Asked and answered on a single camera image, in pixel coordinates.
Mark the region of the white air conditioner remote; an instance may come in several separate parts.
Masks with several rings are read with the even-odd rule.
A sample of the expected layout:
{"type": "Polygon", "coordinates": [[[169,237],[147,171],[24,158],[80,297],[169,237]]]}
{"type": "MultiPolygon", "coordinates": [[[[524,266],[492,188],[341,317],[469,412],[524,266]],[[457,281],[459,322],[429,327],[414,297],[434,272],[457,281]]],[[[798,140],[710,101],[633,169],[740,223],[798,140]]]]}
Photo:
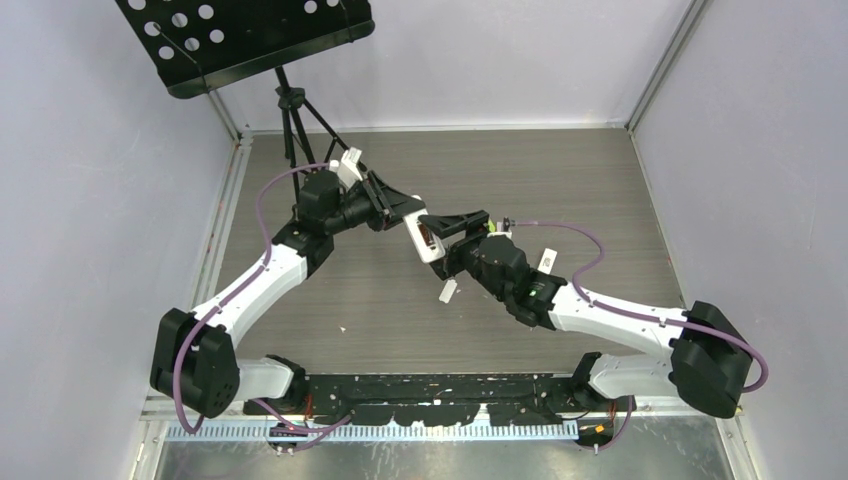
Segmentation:
{"type": "Polygon", "coordinates": [[[419,209],[403,217],[403,223],[413,242],[420,260],[425,264],[442,259],[446,249],[442,241],[422,223],[421,217],[428,215],[426,208],[419,209]]]}

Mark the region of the small white battery cover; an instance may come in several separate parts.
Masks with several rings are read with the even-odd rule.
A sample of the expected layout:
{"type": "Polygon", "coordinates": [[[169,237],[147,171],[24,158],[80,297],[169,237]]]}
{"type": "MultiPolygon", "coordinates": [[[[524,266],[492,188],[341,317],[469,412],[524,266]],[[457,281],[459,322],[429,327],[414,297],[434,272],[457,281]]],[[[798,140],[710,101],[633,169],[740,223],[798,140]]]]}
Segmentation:
{"type": "Polygon", "coordinates": [[[448,304],[457,291],[458,283],[451,278],[444,282],[443,288],[438,296],[438,300],[444,304],[448,304]]]}

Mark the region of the long white remote control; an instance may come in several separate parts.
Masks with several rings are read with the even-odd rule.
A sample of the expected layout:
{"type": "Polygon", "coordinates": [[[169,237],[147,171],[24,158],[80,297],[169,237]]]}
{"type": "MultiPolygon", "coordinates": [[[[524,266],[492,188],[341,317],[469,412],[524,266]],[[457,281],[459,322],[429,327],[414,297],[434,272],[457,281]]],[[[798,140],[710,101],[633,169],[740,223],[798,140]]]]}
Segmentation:
{"type": "Polygon", "coordinates": [[[538,264],[538,270],[545,274],[552,272],[558,252],[556,250],[545,248],[538,264]]]}

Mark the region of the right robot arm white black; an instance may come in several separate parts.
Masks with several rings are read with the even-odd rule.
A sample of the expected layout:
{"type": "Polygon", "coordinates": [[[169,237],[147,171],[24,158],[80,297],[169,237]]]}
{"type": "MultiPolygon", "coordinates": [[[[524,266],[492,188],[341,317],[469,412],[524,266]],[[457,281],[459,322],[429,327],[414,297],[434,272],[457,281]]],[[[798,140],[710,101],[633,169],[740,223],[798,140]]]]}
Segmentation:
{"type": "Polygon", "coordinates": [[[633,349],[629,356],[585,354],[571,379],[571,397],[584,410],[631,396],[677,397],[695,410],[731,418],[743,394],[768,377],[764,359],[715,305],[688,309],[639,304],[584,289],[579,276],[551,273],[551,259],[532,266],[511,238],[510,222],[484,211],[435,216],[421,210],[407,229],[422,261],[452,281],[465,272],[520,323],[577,332],[633,349]],[[760,376],[748,385],[753,363],[760,376]]]}

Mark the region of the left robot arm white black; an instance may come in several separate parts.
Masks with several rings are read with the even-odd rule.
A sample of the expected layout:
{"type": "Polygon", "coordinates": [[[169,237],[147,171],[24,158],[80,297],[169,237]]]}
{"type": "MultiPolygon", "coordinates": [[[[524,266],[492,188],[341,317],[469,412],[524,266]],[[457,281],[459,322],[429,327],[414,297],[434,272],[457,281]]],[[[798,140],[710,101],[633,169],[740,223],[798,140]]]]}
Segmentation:
{"type": "Polygon", "coordinates": [[[292,218],[240,277],[188,311],[161,319],[150,385],[170,397],[184,429],[186,412],[215,418],[232,402],[269,400],[280,412],[298,412],[307,398],[299,365],[279,356],[240,360],[236,349],[253,325],[285,294],[304,283],[334,250],[336,234],[367,225],[376,232],[412,220],[425,203],[385,183],[375,172],[349,178],[320,164],[304,167],[292,218]]]}

